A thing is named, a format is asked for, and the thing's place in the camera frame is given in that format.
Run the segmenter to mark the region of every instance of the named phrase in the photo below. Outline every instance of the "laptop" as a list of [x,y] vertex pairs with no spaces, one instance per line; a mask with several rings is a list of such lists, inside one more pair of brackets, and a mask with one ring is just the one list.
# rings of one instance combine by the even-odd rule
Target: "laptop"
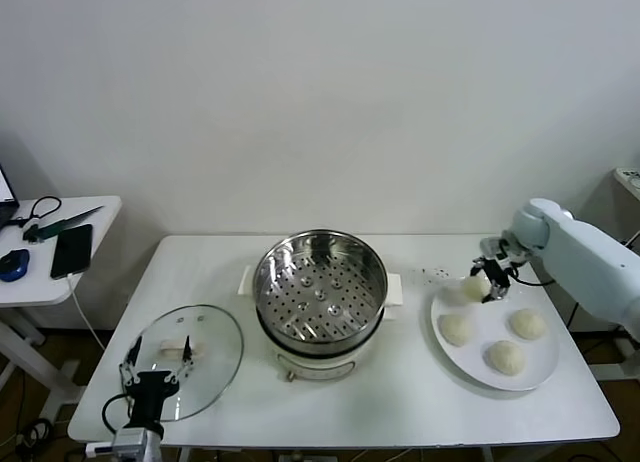
[[18,207],[20,207],[18,199],[13,193],[2,166],[0,166],[0,229],[11,220]]

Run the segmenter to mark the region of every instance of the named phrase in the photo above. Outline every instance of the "stainless steel steamer basket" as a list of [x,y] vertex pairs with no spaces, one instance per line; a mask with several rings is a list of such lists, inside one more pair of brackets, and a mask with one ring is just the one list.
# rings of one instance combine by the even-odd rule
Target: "stainless steel steamer basket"
[[253,278],[258,318],[283,348],[315,358],[345,354],[382,320],[387,273],[360,239],[310,230],[276,244]]

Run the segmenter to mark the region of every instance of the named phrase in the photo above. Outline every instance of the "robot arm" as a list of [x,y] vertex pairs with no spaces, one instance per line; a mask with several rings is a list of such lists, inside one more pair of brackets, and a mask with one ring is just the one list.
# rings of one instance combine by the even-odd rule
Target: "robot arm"
[[492,294],[506,293],[508,273],[533,256],[587,312],[624,326],[640,340],[640,257],[607,234],[550,200],[532,199],[499,238],[481,242],[476,261],[492,282]]
[[[164,428],[160,424],[164,401],[178,393],[180,384],[184,383],[193,369],[193,352],[189,337],[182,351],[182,363],[175,370],[135,369],[142,336],[129,350],[125,361],[120,364],[120,375],[124,381],[124,393],[133,399],[133,408],[129,423],[115,431],[112,442],[87,444],[85,455],[94,458],[113,455],[112,460],[127,462],[162,462],[160,442]],[[102,420],[106,424],[103,408]]]

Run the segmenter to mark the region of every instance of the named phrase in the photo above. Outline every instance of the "white wall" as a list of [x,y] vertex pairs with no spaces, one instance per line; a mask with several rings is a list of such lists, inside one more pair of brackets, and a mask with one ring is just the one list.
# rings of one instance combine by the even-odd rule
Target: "white wall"
[[531,196],[582,210],[640,165],[637,8],[0,0],[1,157],[23,193],[32,172],[122,196],[90,301],[113,325],[164,233],[497,231]]

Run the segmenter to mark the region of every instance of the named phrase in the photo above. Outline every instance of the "white plate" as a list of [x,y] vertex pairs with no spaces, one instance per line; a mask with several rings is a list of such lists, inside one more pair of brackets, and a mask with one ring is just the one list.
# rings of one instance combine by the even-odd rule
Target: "white plate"
[[[534,304],[517,299],[507,296],[504,300],[486,304],[468,303],[469,299],[459,287],[452,286],[436,292],[431,305],[431,324],[436,338],[453,363],[474,379],[502,390],[534,389],[551,377],[558,365],[558,341],[550,327],[545,335],[533,341],[512,331],[509,325],[511,314],[524,308],[536,310]],[[473,326],[472,339],[462,347],[448,343],[438,327],[440,316],[454,313],[466,315]],[[499,340],[510,340],[522,348],[527,362],[518,375],[504,375],[487,363],[487,349]]]

